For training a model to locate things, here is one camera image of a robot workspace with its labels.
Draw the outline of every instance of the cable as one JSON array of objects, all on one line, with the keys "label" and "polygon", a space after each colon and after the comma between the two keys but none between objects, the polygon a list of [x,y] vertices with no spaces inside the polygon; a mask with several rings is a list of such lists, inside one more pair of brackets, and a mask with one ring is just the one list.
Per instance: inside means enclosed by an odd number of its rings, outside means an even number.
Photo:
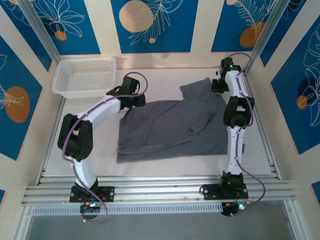
[{"label": "cable", "polygon": [[240,85],[240,82],[239,82],[239,75],[240,75],[241,73],[245,73],[245,71],[251,67],[253,61],[252,61],[251,56],[250,56],[249,54],[247,54],[247,53],[244,53],[244,52],[236,52],[236,53],[233,53],[233,54],[231,54],[230,56],[228,56],[228,58],[231,57],[231,56],[234,56],[234,55],[245,55],[245,56],[247,56],[247,57],[249,58],[249,61],[250,61],[250,63],[247,65],[247,67],[245,67],[242,71],[240,71],[240,72],[236,75],[236,78],[235,78],[235,79],[236,79],[236,82],[237,82],[237,84],[238,84],[238,87],[239,87],[241,96],[243,96],[243,97],[245,98],[247,104],[249,105],[250,114],[251,114],[250,123],[249,123],[248,125],[245,125],[245,126],[240,127],[240,129],[239,129],[239,131],[238,131],[238,134],[237,134],[237,136],[236,136],[236,142],[235,142],[235,160],[236,160],[236,163],[238,164],[239,168],[240,168],[243,172],[245,172],[247,175],[249,175],[250,177],[252,177],[253,179],[255,179],[257,182],[259,182],[259,183],[262,185],[263,193],[262,193],[262,195],[257,199],[257,201],[254,201],[254,202],[248,204],[246,208],[244,208],[243,210],[240,210],[240,211],[238,211],[237,213],[233,214],[232,217],[235,217],[235,216],[243,213],[245,210],[247,210],[247,209],[249,209],[249,208],[252,208],[254,205],[256,205],[257,203],[259,203],[259,202],[261,201],[261,199],[263,199],[264,196],[266,195],[266,186],[265,186],[265,184],[264,184],[259,178],[257,178],[256,176],[254,176],[253,174],[251,174],[251,173],[249,173],[247,170],[245,170],[245,169],[241,166],[241,164],[239,163],[239,160],[238,160],[238,159],[239,159],[239,158],[238,158],[238,143],[239,143],[240,131],[243,130],[243,129],[245,129],[245,128],[247,128],[247,127],[250,127],[250,126],[252,126],[252,124],[254,124],[254,111],[253,111],[253,109],[252,109],[252,106],[251,106],[251,103],[250,103],[248,97],[242,93],[241,85]]},{"label": "cable", "polygon": [[92,196],[94,196],[94,197],[102,204],[102,206],[103,206],[104,209],[105,209],[104,218],[102,218],[102,219],[100,219],[100,220],[95,220],[95,221],[85,219],[85,217],[84,217],[84,212],[83,212],[82,215],[81,215],[81,217],[82,217],[82,219],[83,219],[84,222],[88,222],[88,223],[101,223],[101,222],[103,222],[103,221],[107,218],[107,216],[108,216],[108,208],[107,208],[106,204],[104,203],[104,201],[102,201],[102,199],[101,199],[100,197],[98,197],[93,191],[91,191],[90,188],[88,188],[88,187],[84,184],[84,182],[80,179],[80,177],[79,177],[79,175],[78,175],[78,173],[77,173],[76,166],[75,166],[74,162],[73,162],[72,160],[66,158],[65,155],[66,155],[67,144],[68,144],[68,141],[69,141],[69,139],[70,139],[73,131],[74,131],[75,128],[77,127],[77,125],[78,125],[85,117],[87,117],[90,113],[92,113],[94,110],[96,110],[97,108],[99,108],[99,107],[102,106],[103,104],[106,104],[107,102],[109,102],[109,101],[111,101],[111,100],[114,100],[114,99],[118,99],[118,98],[139,97],[139,96],[142,96],[142,95],[147,91],[148,85],[149,85],[147,78],[146,78],[143,74],[141,74],[140,72],[137,72],[137,71],[128,72],[128,73],[124,76],[124,78],[127,77],[127,76],[130,75],[130,74],[138,74],[138,75],[140,75],[141,77],[143,77],[143,79],[145,80],[145,84],[146,84],[145,89],[143,90],[143,92],[137,93],[137,94],[130,94],[130,95],[125,95],[125,94],[124,94],[124,95],[113,96],[113,97],[108,98],[108,99],[105,100],[105,101],[100,102],[99,104],[97,104],[97,105],[94,106],[93,108],[89,109],[89,110],[87,111],[87,113],[85,113],[85,114],[83,114],[81,117],[79,117],[79,119],[78,119],[78,120],[74,123],[74,125],[70,128],[70,130],[69,130],[69,132],[68,132],[68,134],[67,134],[67,136],[66,136],[66,138],[65,138],[63,147],[62,147],[62,158],[63,158],[63,160],[68,161],[68,162],[71,163],[71,166],[72,166],[72,169],[73,169],[75,178],[78,180],[78,182],[82,185],[82,187],[83,187],[85,190],[87,190]]}]

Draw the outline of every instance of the white basket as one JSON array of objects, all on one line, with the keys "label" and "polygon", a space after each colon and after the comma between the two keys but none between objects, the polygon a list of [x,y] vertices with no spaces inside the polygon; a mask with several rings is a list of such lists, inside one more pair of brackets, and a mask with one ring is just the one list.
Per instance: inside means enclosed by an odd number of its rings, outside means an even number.
[{"label": "white basket", "polygon": [[56,68],[52,92],[65,98],[100,97],[114,87],[115,80],[114,57],[68,58]]}]

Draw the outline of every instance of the gray shirt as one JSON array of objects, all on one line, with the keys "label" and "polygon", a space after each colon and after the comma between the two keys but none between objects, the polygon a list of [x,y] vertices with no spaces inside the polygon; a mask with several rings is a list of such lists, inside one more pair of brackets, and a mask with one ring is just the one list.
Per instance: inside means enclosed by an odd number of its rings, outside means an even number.
[{"label": "gray shirt", "polygon": [[227,154],[226,103],[206,78],[180,87],[183,100],[132,108],[121,120],[117,162]]}]

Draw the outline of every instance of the plastic basket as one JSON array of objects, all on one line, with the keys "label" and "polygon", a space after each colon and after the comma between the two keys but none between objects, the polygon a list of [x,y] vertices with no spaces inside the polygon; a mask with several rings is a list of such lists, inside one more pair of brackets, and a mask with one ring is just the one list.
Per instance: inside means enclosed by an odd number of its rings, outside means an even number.
[{"label": "plastic basket", "polygon": [[114,87],[114,57],[68,58],[59,62],[52,91],[65,98],[87,98],[105,95]]}]

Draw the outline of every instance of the white table surface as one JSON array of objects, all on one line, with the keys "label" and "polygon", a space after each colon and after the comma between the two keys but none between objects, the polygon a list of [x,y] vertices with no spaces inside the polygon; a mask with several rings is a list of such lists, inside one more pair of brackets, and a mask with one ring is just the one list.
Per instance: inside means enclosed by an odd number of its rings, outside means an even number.
[{"label": "white table surface", "polygon": [[[121,85],[123,76],[132,70],[117,70],[114,86]],[[144,74],[149,82],[145,93],[146,101],[182,100],[180,86],[203,80],[206,77],[216,78],[216,69],[213,68],[183,68],[183,69],[138,69],[134,70]],[[138,75],[132,75],[141,82],[144,89],[144,80]],[[223,98],[228,101],[229,93]],[[44,175],[47,177],[73,176],[70,164],[63,161],[62,151],[57,147],[57,141],[63,117],[68,114],[78,114],[96,104],[101,97],[70,98],[65,101],[60,123],[55,135],[49,160]],[[124,113],[117,113],[99,125],[93,133],[93,150],[91,163],[97,176],[121,177],[180,177],[180,176],[206,176],[220,175],[227,162],[227,155],[186,156],[150,160],[141,162],[117,163],[117,148],[119,136],[119,120]],[[245,131],[243,143],[242,165],[255,175],[268,175],[271,173],[268,157],[263,141],[255,122]]]}]

